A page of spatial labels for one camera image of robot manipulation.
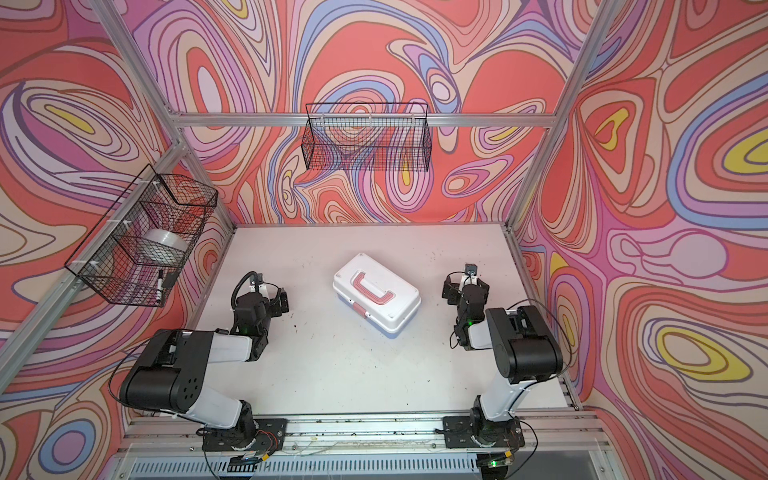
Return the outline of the white and blue tool box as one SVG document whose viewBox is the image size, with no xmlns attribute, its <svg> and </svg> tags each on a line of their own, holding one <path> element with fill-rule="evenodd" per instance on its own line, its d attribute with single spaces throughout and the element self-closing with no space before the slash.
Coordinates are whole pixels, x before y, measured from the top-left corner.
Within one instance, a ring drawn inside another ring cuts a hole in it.
<svg viewBox="0 0 768 480">
<path fill-rule="evenodd" d="M 388 338 L 396 338 L 421 305 L 419 290 L 365 253 L 332 278 L 339 299 Z"/>
</svg>

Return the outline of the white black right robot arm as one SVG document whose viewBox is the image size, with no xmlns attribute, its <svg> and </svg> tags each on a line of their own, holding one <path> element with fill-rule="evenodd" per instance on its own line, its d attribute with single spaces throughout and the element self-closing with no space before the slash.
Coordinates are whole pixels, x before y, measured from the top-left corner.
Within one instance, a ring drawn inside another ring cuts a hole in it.
<svg viewBox="0 0 768 480">
<path fill-rule="evenodd" d="M 507 308 L 489 308 L 490 286 L 463 272 L 455 281 L 449 273 L 441 296 L 457 309 L 449 346 L 466 351 L 490 351 L 497 373 L 472 407 L 475 425 L 513 419 L 528 391 L 559 376 L 565 367 L 562 347 L 532 298 Z"/>
</svg>

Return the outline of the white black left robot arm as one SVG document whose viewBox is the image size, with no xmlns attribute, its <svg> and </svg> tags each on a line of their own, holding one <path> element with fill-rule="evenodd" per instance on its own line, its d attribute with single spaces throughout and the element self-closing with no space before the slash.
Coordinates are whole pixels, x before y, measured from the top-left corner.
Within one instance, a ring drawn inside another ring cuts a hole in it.
<svg viewBox="0 0 768 480">
<path fill-rule="evenodd" d="M 250 406 L 206 384 L 211 364 L 260 359 L 269 343 L 271 320 L 289 311 L 288 294 L 278 287 L 267 297 L 262 286 L 233 299 L 233 327 L 157 332 L 120 385 L 126 407 L 168 413 L 214 430 L 244 430 Z"/>
</svg>

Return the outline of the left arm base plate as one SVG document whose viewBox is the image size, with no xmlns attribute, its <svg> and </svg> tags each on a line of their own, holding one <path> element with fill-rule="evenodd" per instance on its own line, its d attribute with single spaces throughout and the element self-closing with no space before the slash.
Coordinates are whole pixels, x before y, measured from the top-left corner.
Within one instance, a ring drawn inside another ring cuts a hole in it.
<svg viewBox="0 0 768 480">
<path fill-rule="evenodd" d="M 250 425 L 242 423 L 231 429 L 201 427 L 196 434 L 202 438 L 205 452 L 274 453 L 283 448 L 288 420 L 260 418 Z"/>
</svg>

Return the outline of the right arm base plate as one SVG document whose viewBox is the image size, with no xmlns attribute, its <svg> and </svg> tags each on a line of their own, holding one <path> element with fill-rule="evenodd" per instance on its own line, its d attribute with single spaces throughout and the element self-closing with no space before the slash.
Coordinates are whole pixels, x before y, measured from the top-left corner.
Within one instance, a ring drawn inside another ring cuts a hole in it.
<svg viewBox="0 0 768 480">
<path fill-rule="evenodd" d="M 517 419 L 491 422 L 469 415 L 445 416 L 434 433 L 443 437 L 449 449 L 504 448 L 515 452 L 526 445 Z"/>
</svg>

